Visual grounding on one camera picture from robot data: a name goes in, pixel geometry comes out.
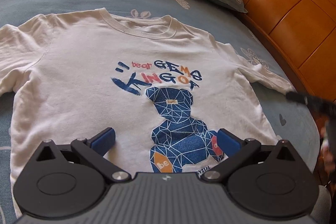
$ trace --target red patch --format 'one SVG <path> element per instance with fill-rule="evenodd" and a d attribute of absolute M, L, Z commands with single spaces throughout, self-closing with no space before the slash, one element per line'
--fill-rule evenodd
<path fill-rule="evenodd" d="M 212 150 L 215 152 L 216 156 L 223 154 L 223 151 L 219 148 L 217 144 L 217 137 L 214 135 L 211 138 Z"/>

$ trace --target shirt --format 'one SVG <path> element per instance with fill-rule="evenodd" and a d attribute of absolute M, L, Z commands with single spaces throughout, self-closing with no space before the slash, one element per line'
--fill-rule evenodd
<path fill-rule="evenodd" d="M 42 140 L 68 144 L 107 127 L 116 143 L 105 157 L 132 175 L 208 170 L 226 158 L 220 128 L 275 144 L 255 81 L 291 89 L 230 44 L 169 15 L 131 19 L 102 8 L 5 25 L 0 95 L 16 93 L 11 183 Z"/>

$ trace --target silver bolt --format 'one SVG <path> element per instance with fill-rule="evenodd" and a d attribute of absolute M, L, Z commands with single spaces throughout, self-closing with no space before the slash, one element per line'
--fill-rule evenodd
<path fill-rule="evenodd" d="M 115 180 L 126 180 L 128 179 L 128 176 L 129 176 L 128 173 L 124 171 L 118 171 L 112 174 L 112 178 Z"/>
<path fill-rule="evenodd" d="M 217 171 L 207 171 L 204 173 L 204 177 L 207 179 L 218 179 L 221 174 Z"/>

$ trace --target blue gripper pad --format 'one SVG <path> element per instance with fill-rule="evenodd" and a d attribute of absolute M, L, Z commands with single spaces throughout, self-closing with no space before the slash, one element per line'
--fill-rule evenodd
<path fill-rule="evenodd" d="M 217 132 L 217 145 L 228 157 L 231 157 L 243 147 L 244 141 L 221 128 Z"/>
<path fill-rule="evenodd" d="M 106 128 L 96 136 L 92 137 L 86 142 L 86 145 L 97 152 L 99 155 L 104 156 L 116 142 L 116 133 L 111 127 Z"/>

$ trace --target blue bed sheet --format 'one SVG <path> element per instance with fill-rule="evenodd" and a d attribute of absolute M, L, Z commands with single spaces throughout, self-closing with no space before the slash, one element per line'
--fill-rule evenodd
<path fill-rule="evenodd" d="M 287 78 L 270 53 L 229 10 L 207 0 L 0 0 L 0 26 L 18 26 L 36 14 L 66 13 L 105 7 L 110 13 L 155 18 L 169 14 L 179 21 L 214 35 L 222 43 L 230 43 L 237 54 L 252 64 L 261 63 L 270 71 Z M 319 151 L 319 135 L 308 109 L 286 101 L 285 97 L 259 83 L 252 87 L 263 111 L 279 138 L 289 139 L 313 170 Z M 8 133 L 13 93 L 0 98 L 0 222 L 12 223 L 16 217 L 9 181 L 10 136 Z"/>

